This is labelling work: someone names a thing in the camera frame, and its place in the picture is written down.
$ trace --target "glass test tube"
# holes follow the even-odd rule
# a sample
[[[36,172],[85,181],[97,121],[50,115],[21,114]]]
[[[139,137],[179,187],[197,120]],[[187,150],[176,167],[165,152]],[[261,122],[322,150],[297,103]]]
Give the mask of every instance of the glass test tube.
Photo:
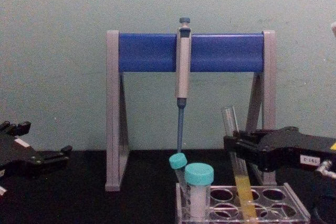
[[[238,132],[235,108],[233,106],[222,108],[222,115],[226,135],[233,136],[234,131]],[[251,220],[252,223],[256,223],[254,220],[257,218],[257,215],[252,202],[253,196],[251,192],[251,185],[248,177],[246,162],[244,159],[237,157],[235,152],[230,152],[229,154],[244,219]]]

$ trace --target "micropipette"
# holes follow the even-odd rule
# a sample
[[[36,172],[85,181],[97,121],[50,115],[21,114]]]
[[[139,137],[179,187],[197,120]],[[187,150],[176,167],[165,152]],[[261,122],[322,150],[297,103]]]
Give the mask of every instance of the micropipette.
[[[180,18],[181,27],[177,31],[176,40],[176,89],[179,117],[177,125],[177,152],[182,149],[183,115],[188,94],[190,58],[191,58],[191,30],[188,26],[189,18]]]

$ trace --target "white liquid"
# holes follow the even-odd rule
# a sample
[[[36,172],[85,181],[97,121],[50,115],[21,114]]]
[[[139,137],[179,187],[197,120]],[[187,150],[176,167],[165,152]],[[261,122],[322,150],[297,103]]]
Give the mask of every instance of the white liquid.
[[[190,187],[190,215],[193,218],[205,218],[206,205],[206,186]]]

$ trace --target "teal screw cap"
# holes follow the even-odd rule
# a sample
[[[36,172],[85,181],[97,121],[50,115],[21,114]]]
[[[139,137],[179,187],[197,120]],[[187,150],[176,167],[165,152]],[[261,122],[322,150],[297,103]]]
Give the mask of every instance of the teal screw cap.
[[[187,164],[187,159],[183,153],[176,153],[169,158],[169,163],[173,169],[180,169]]]
[[[188,164],[184,170],[185,181],[194,186],[210,185],[214,181],[214,169],[203,163]]]

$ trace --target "gray stand frame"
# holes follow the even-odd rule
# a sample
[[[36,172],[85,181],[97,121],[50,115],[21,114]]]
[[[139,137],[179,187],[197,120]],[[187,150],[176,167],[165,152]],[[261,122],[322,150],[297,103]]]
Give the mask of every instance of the gray stand frame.
[[[259,111],[262,107],[262,128],[275,128],[276,99],[276,34],[273,30],[264,33],[264,71],[254,73],[246,131],[257,128]],[[129,148],[124,99],[123,77],[119,73],[119,31],[107,31],[106,56],[106,191],[120,191],[125,172]],[[276,185],[275,173],[261,173],[255,166],[254,172],[261,185]]]

